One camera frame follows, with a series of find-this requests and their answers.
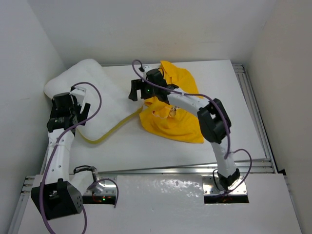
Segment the yellow pillowcase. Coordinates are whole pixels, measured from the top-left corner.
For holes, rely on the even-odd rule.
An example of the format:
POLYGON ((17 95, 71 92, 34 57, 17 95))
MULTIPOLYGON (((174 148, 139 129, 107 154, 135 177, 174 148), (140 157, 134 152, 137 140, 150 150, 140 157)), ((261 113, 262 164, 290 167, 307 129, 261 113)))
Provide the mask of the yellow pillowcase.
MULTIPOLYGON (((188 70, 164 60, 160 62, 160 70, 168 84, 176 84, 187 93, 198 93, 195 79, 188 70)), ((156 97, 145 100, 144 104, 146 108, 139 118, 147 132, 175 141, 204 142, 198 119, 191 113, 161 102, 156 97)))

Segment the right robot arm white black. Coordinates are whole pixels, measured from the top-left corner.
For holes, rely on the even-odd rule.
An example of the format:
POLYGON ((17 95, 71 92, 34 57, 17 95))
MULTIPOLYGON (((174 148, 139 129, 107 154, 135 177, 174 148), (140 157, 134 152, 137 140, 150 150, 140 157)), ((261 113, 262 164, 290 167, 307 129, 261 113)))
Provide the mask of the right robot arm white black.
POLYGON ((231 121, 218 99, 202 94, 190 94, 176 84, 168 84, 159 69, 148 65, 134 69, 138 79, 131 81, 129 99, 137 101, 137 91, 142 99, 156 97, 159 101, 187 111, 198 119, 202 136, 210 142, 217 161, 220 185, 228 190, 240 177, 231 155, 231 121))

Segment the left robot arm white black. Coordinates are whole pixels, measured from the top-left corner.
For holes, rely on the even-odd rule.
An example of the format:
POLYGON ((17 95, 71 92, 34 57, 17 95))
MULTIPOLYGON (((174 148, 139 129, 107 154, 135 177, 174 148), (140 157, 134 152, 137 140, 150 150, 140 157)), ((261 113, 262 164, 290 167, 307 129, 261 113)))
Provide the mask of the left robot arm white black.
POLYGON ((81 213, 83 194, 93 183, 91 169, 82 169, 70 178, 71 145, 76 134, 75 125, 87 119, 91 105, 84 102, 86 91, 76 88, 54 95, 47 122, 49 137, 46 178, 32 188, 31 199, 47 220, 81 213))

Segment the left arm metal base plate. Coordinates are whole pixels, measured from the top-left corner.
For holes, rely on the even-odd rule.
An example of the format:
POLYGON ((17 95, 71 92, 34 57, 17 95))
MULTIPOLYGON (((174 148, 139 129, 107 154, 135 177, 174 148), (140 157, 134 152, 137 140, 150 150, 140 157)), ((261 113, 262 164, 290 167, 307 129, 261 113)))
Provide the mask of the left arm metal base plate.
POLYGON ((116 205, 117 197, 117 178, 100 177, 96 184, 88 187, 82 198, 83 204, 116 205))

